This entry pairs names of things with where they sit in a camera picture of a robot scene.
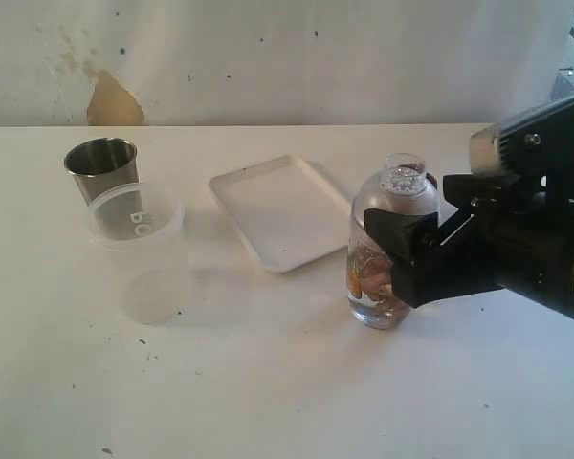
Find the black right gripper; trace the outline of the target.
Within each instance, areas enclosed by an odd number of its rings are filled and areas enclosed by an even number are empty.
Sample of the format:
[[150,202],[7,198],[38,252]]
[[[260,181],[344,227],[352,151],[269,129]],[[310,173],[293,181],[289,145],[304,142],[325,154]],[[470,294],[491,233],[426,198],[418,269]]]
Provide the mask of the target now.
[[539,179],[451,174],[455,212],[406,215],[369,208],[366,234],[394,262],[394,295],[418,308],[506,289],[574,320],[574,200],[547,201]]

